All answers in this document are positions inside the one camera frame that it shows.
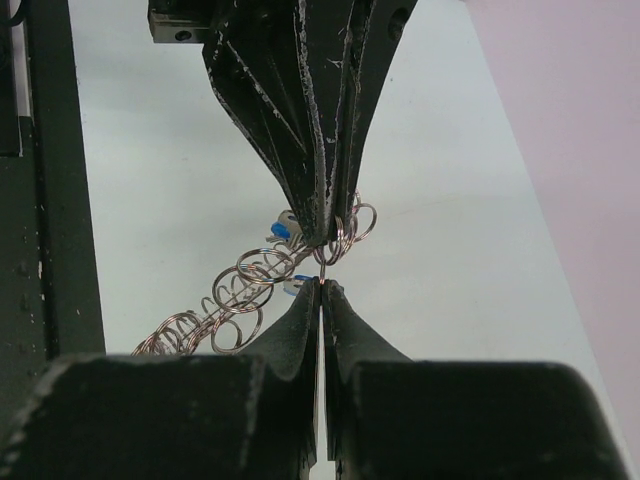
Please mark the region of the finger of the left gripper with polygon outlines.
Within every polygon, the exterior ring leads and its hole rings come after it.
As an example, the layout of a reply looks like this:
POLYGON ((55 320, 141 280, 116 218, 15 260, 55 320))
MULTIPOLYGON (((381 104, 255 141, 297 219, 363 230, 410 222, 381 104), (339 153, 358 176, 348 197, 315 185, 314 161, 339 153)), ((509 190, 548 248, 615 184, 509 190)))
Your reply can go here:
POLYGON ((416 6, 413 0, 354 1, 343 62, 329 238, 347 227, 364 146, 392 60, 416 6))

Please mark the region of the blue tag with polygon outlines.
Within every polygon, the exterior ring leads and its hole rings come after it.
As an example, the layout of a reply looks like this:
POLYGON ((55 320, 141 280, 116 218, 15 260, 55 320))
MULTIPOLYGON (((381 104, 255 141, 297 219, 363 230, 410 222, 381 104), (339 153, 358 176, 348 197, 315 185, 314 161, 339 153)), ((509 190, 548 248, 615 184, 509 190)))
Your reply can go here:
POLYGON ((271 225, 271 234, 266 237, 268 243, 282 242, 290 250, 304 242, 302 229, 292 210, 282 211, 271 225))

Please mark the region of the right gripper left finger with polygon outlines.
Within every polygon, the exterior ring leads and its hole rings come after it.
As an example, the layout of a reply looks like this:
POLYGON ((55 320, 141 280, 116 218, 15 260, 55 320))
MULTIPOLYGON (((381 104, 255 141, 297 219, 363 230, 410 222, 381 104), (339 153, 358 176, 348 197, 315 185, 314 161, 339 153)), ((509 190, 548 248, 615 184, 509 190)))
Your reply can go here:
POLYGON ((242 352, 53 362, 1 445, 5 479, 305 479, 320 284, 242 352))

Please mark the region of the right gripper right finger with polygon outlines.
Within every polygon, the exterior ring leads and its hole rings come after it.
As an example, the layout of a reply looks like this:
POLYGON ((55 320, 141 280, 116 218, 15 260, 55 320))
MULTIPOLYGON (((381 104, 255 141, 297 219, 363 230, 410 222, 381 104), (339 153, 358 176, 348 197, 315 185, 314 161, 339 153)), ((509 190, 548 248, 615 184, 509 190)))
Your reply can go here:
POLYGON ((340 479, 625 479, 600 405, 557 362, 413 360, 322 289, 328 457, 340 479))

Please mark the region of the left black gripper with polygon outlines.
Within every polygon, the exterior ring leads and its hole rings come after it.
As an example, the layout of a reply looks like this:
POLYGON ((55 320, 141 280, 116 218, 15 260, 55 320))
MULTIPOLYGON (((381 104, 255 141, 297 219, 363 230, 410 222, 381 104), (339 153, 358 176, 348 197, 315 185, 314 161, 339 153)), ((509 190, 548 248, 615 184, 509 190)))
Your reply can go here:
POLYGON ((306 242, 336 236, 350 1, 149 0, 156 44, 203 44, 213 92, 306 242))

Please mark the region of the metal disc with keyrings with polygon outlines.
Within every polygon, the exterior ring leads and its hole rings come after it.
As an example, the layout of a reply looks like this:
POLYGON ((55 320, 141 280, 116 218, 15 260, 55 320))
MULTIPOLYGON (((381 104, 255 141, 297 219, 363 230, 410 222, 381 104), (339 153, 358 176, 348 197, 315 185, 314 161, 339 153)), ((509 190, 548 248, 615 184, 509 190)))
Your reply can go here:
POLYGON ((347 227, 338 227, 338 236, 325 247, 311 247, 304 240, 293 250, 282 242, 268 243, 240 255, 221 271, 196 310, 183 310, 162 322, 132 351, 138 355, 192 355, 204 341, 216 354, 235 354, 260 333, 264 307, 276 289, 297 296, 310 279, 298 268, 311 259, 318 265, 319 280, 327 279, 329 267, 344 258, 351 248, 367 238, 378 223, 376 208, 355 194, 355 204, 347 227))

